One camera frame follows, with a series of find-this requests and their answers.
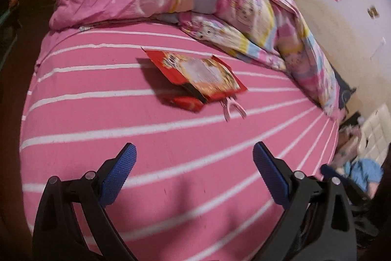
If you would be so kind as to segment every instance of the white padded panel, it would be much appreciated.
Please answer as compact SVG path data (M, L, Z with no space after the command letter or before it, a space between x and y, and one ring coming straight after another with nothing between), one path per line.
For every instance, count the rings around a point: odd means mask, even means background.
M385 104L364 122L361 133L358 157L370 158L382 165L391 142L391 115Z

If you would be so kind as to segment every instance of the black object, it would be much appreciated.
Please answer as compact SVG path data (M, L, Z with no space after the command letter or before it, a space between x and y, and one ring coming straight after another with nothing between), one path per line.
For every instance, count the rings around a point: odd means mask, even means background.
M383 228L391 216L391 143L388 145L387 157L382 165L383 177L375 196L371 200L371 209L368 212L368 219L379 229Z
M262 142L254 146L253 157L274 200L285 212L252 261L356 261L358 224L354 221L368 229L366 220L356 218L368 210L362 194L347 188L348 194L354 194L349 195L354 203L352 211L342 179L333 176L319 181L301 171L292 172ZM103 208L115 200L135 160L136 149L127 144L96 173L89 171L79 180L65 182L50 177L35 222L34 261L137 261ZM88 249L72 203L81 203L102 255ZM390 235L388 227L383 230L374 241L377 247L384 246Z
M391 215L372 244L360 257L360 261L389 261L391 242Z
M65 182L57 176L50 177L35 221L34 260L137 261L101 205L102 202L110 204L118 195L135 161L136 148L128 143L116 158L105 161L97 172L89 171L78 180ZM73 203L81 204L102 255L87 247Z
M339 99L338 99L338 107L340 110L346 108L347 102L350 100L351 96L356 92L357 88L351 88L344 79L339 75L337 70L333 66L331 66L334 70L334 74L336 76L337 83L339 84Z
M254 146L253 157L273 198L280 201L283 192L271 183L267 172L271 167L259 165L261 158L278 163L280 182L290 181L292 188L287 194L289 205L252 261L356 261L353 215L341 181L321 182L301 171L292 172L263 142Z
M353 180L338 174L330 166L322 165L320 171L325 178L337 177L341 180L351 203L357 247L367 248L379 234L379 229L368 218L371 198Z
M355 112L351 117L349 117L346 121L344 121L340 126L339 129L344 128L345 126L356 126L358 125L358 118L361 116L361 113L359 111Z

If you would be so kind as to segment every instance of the bag of chips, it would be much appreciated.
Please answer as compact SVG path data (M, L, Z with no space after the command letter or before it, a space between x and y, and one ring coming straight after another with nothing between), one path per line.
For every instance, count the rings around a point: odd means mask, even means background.
M144 51L171 83L190 93L165 98L183 109L198 112L206 103L247 91L231 68L215 56L199 59L161 50Z

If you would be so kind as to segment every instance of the bed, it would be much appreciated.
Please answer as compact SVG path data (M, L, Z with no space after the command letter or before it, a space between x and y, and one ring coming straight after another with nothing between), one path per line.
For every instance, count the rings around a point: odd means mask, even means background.
M217 56L248 88L238 95L247 118L235 113L226 122L218 102L199 113L162 103L175 88L143 49ZM250 260L282 213L253 163L254 144L263 141L292 170L318 176L337 130L285 73L241 61L176 26L66 30L42 46L23 111L26 217L33 230L50 176L80 178L131 142L136 165L106 211L140 261Z

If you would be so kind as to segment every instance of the crumpled bedding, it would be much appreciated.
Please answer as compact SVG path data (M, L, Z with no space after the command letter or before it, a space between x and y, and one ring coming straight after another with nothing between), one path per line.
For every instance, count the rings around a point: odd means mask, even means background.
M58 31L120 19L159 19L247 62L290 74L327 115L339 115L339 86L293 0L55 0Z

